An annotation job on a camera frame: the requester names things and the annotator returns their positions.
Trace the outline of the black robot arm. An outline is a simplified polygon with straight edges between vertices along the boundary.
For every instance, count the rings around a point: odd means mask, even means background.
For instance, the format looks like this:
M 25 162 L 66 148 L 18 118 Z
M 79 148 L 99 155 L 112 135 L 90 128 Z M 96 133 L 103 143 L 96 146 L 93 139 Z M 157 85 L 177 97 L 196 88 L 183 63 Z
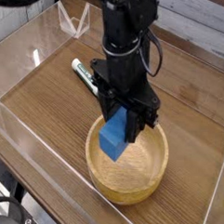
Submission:
M 145 126 L 156 126 L 160 100 L 148 82 L 157 71 L 150 68 L 150 45 L 164 60 L 160 41 L 151 25 L 158 20 L 159 0 L 99 0 L 103 18 L 101 47 L 105 59 L 93 59 L 93 80 L 105 120 L 125 107 L 124 139 L 136 141 Z

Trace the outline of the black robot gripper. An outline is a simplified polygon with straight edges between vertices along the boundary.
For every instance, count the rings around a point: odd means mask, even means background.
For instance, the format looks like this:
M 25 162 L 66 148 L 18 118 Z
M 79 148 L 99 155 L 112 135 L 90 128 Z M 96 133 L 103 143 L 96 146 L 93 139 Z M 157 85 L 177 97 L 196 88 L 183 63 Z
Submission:
M 155 72 L 151 72 L 149 67 L 150 43 L 154 43 L 159 54 Z M 155 128 L 157 125 L 161 103 L 147 78 L 148 75 L 157 75 L 162 60 L 159 39 L 148 30 L 133 52 L 121 56 L 107 54 L 106 59 L 90 61 L 104 120 L 112 118 L 121 106 L 127 109 L 125 140 L 128 143 L 135 143 L 145 126 Z

